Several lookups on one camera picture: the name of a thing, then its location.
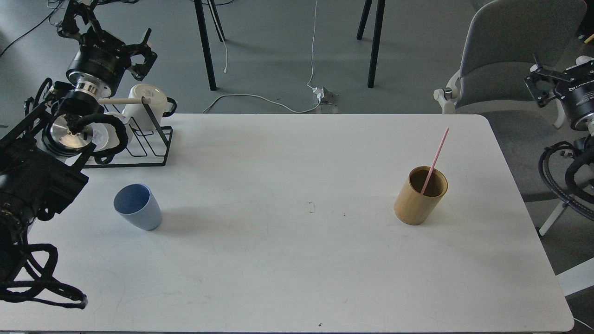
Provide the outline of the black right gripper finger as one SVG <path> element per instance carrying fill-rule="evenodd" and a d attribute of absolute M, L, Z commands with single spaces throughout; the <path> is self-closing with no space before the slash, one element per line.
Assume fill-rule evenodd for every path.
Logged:
<path fill-rule="evenodd" d="M 556 87 L 562 82 L 568 83 L 569 74 L 545 68 L 537 54 L 533 55 L 533 59 L 535 64 L 532 66 L 530 74 L 524 78 L 524 83 L 532 95 L 533 101 L 539 108 L 543 108 L 555 99 L 562 100 L 564 94 L 558 93 Z"/>

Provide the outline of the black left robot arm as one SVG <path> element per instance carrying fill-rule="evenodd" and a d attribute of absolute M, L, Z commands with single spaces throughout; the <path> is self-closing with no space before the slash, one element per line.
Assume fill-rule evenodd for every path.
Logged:
<path fill-rule="evenodd" d="M 71 0 L 57 25 L 78 42 L 67 82 L 44 80 L 24 104 L 24 119 L 1 139 L 1 300 L 84 309 L 87 296 L 54 277 L 58 250 L 31 244 L 36 220 L 49 221 L 81 193 L 89 159 L 112 161 L 128 145 L 123 120 L 99 103 L 116 93 L 129 71 L 138 81 L 157 59 L 148 28 L 138 44 L 125 44 L 101 27 L 97 0 Z"/>

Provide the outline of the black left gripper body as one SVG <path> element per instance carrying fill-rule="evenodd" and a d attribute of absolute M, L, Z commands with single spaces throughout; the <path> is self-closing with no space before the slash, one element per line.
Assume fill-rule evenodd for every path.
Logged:
<path fill-rule="evenodd" d="M 81 34 L 79 42 L 66 78 L 73 85 L 80 80 L 93 82 L 100 97 L 113 97 L 131 65 L 130 58 L 118 51 L 122 50 L 123 42 L 110 35 L 100 38 L 94 32 Z"/>

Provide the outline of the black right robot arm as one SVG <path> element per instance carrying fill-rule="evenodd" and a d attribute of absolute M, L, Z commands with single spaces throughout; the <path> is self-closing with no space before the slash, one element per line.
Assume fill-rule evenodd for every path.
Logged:
<path fill-rule="evenodd" d="M 577 195 L 588 203 L 593 196 L 575 182 L 575 174 L 584 166 L 593 163 L 593 115 L 594 115 L 594 79 L 593 57 L 581 55 L 575 59 L 575 65 L 561 72 L 548 70 L 541 65 L 537 53 L 533 53 L 535 65 L 530 75 L 524 78 L 533 100 L 540 108 L 555 99 L 560 102 L 562 111 L 554 126 L 560 127 L 568 120 L 575 131 L 588 131 L 589 138 L 584 148 L 574 154 L 574 161 L 566 170 L 565 181 L 571 194 Z"/>

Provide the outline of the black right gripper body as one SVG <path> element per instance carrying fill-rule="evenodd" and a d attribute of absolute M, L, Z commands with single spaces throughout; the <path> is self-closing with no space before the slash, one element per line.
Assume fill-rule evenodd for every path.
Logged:
<path fill-rule="evenodd" d="M 594 77 L 592 65 L 578 65 L 565 70 L 556 83 L 555 96 L 560 100 L 570 127 L 587 131 L 593 121 Z"/>

